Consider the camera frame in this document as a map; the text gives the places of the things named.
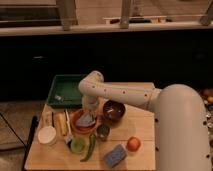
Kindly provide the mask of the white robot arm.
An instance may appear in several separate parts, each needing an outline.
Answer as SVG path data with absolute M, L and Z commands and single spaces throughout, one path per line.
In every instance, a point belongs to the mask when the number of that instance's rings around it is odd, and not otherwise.
M 156 171 L 211 171 L 206 109 L 191 87 L 172 84 L 163 89 L 106 83 L 93 71 L 79 83 L 82 103 L 97 106 L 100 97 L 155 114 Z

